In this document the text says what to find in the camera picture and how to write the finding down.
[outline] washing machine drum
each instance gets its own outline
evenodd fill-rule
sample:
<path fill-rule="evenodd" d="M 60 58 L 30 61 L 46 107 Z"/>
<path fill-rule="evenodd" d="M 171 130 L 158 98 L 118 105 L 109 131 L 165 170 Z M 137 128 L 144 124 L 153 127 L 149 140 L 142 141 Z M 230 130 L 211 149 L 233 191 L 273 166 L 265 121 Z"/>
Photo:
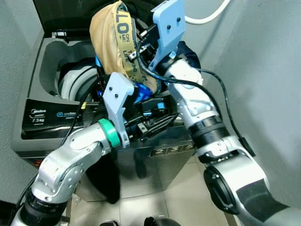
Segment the washing machine drum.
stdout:
<path fill-rule="evenodd" d="M 59 82 L 58 90 L 62 99 L 80 101 L 85 92 L 97 79 L 97 70 L 94 61 L 78 63 Z"/>

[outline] black cable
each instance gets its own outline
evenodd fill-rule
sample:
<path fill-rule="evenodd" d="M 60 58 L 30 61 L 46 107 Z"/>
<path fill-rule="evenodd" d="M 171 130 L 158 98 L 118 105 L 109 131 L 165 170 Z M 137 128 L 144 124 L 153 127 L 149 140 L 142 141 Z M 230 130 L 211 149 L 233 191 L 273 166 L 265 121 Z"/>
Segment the black cable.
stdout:
<path fill-rule="evenodd" d="M 237 129 L 235 123 L 234 123 L 234 120 L 233 120 L 233 116 L 232 116 L 232 113 L 231 113 L 231 110 L 230 110 L 230 105 L 229 105 L 229 97 L 228 97 L 228 93 L 227 93 L 227 90 L 226 90 L 224 82 L 222 81 L 222 79 L 216 73 L 214 73 L 214 72 L 212 72 L 210 70 L 202 69 L 202 68 L 196 68 L 196 69 L 199 72 L 204 72 L 204 73 L 207 73 L 209 75 L 212 75 L 220 83 L 220 85 L 222 87 L 222 91 L 224 93 L 225 102 L 226 102 L 226 108 L 227 108 L 227 113 L 228 113 L 228 116 L 229 116 L 229 120 L 230 120 L 231 126 L 234 129 L 235 133 L 237 134 L 238 138 L 242 139 L 243 137 L 241 136 L 240 132 L 238 131 L 238 129 Z"/>
<path fill-rule="evenodd" d="M 13 221 L 13 219 L 14 219 L 16 213 L 17 213 L 17 211 L 18 211 L 18 210 L 20 209 L 20 207 L 21 207 L 21 202 L 22 202 L 24 196 L 25 196 L 26 193 L 29 191 L 29 189 L 30 189 L 30 187 L 32 186 L 32 184 L 33 184 L 34 180 L 36 179 L 37 175 L 38 175 L 38 174 L 36 174 L 36 175 L 30 180 L 30 182 L 27 184 L 26 188 L 22 191 L 22 193 L 21 193 L 21 195 L 20 195 L 18 201 L 16 202 L 16 206 L 14 207 L 14 209 L 13 209 L 12 212 L 11 212 L 11 216 L 10 216 L 10 219 L 9 219 L 9 221 L 8 221 L 8 225 L 11 225 L 11 223 L 12 223 L 12 221 Z"/>
<path fill-rule="evenodd" d="M 215 98 L 212 96 L 212 94 L 203 86 L 199 85 L 198 83 L 196 82 L 192 82 L 192 81 L 187 81 L 187 80 L 180 80 L 180 79 L 173 79 L 173 78 L 166 78 L 166 77 L 163 77 L 163 76 L 160 76 L 158 75 L 157 73 L 155 72 L 152 72 L 151 70 L 149 70 L 142 58 L 141 58 L 141 54 L 140 54 L 140 49 L 141 49 L 141 46 L 142 46 L 143 42 L 141 41 L 137 47 L 137 50 L 136 50 L 136 54 L 137 54 L 137 60 L 138 60 L 138 63 L 139 63 L 139 66 L 151 77 L 157 79 L 157 80 L 160 80 L 160 81 L 164 81 L 164 82 L 169 82 L 169 83 L 178 83 L 178 84 L 183 84 L 183 85 L 190 85 L 190 86 L 195 86 L 197 88 L 199 88 L 200 90 L 202 90 L 204 93 L 207 94 L 207 96 L 211 99 L 213 105 L 215 106 L 218 114 L 220 115 L 220 117 L 222 118 L 222 113 L 221 113 L 221 110 L 215 100 Z"/>
<path fill-rule="evenodd" d="M 71 134 L 71 132 L 72 132 L 74 126 L 75 126 L 77 117 L 78 117 L 78 115 L 79 115 L 81 106 L 84 104 L 84 102 L 85 102 L 85 100 L 86 100 L 88 94 L 91 92 L 91 90 L 93 89 L 93 87 L 94 87 L 99 81 L 100 81 L 100 78 L 97 78 L 97 79 L 91 84 L 91 86 L 89 87 L 89 89 L 87 89 L 87 91 L 84 93 L 84 95 L 81 97 L 80 102 L 79 102 L 79 105 L 78 105 L 78 107 L 77 107 L 77 109 L 76 109 L 76 113 L 75 113 L 74 119 L 73 119 L 73 121 L 72 121 L 72 124 L 71 124 L 71 126 L 69 127 L 69 129 L 68 129 L 67 133 L 65 134 L 65 136 L 63 137 L 60 146 L 62 146 L 62 145 L 65 143 L 67 137 Z"/>

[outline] white cable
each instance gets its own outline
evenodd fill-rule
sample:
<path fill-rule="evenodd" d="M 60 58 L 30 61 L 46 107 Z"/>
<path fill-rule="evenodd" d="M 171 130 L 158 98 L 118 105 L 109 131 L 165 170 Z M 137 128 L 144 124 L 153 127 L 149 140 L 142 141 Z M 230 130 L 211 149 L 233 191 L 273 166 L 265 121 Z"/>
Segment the white cable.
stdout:
<path fill-rule="evenodd" d="M 222 11 L 224 11 L 224 9 L 227 7 L 227 5 L 229 4 L 230 0 L 224 0 L 222 2 L 222 4 L 218 7 L 218 9 L 212 13 L 210 16 L 203 18 L 203 19 L 193 19 L 190 18 L 188 16 L 185 16 L 185 21 L 189 24 L 194 24 L 194 25 L 201 25 L 201 24 L 206 24 L 212 20 L 214 20 L 215 18 L 217 18 L 217 16 L 219 14 L 222 13 Z"/>

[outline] gray wall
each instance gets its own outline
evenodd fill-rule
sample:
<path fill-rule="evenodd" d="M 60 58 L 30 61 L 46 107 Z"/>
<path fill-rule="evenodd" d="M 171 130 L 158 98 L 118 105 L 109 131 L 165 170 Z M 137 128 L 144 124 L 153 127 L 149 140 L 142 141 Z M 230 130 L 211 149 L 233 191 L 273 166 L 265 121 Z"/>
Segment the gray wall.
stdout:
<path fill-rule="evenodd" d="M 214 67 L 272 194 L 295 207 L 301 206 L 300 12 L 300 0 L 248 1 Z M 218 84 L 210 80 L 208 88 L 224 108 Z"/>
<path fill-rule="evenodd" d="M 205 18 L 222 2 L 223 0 L 185 0 L 185 12 L 195 19 Z M 206 69 L 212 70 L 217 64 L 246 2 L 247 0 L 231 0 L 224 12 L 210 23 L 200 26 L 186 24 L 183 40 L 197 53 Z"/>
<path fill-rule="evenodd" d="M 0 200 L 8 202 L 17 201 L 36 173 L 11 150 L 10 134 L 23 72 L 36 38 L 31 32 L 40 28 L 38 24 L 30 0 L 0 1 Z"/>

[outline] green ring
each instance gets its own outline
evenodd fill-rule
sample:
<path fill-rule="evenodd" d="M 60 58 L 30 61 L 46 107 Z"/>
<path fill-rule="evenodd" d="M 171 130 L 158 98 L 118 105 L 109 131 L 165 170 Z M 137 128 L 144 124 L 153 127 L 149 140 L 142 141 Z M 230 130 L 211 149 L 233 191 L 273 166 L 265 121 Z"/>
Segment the green ring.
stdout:
<path fill-rule="evenodd" d="M 120 139 L 113 124 L 107 119 L 100 119 L 98 122 L 102 126 L 103 131 L 110 141 L 112 147 L 117 147 L 120 145 Z"/>

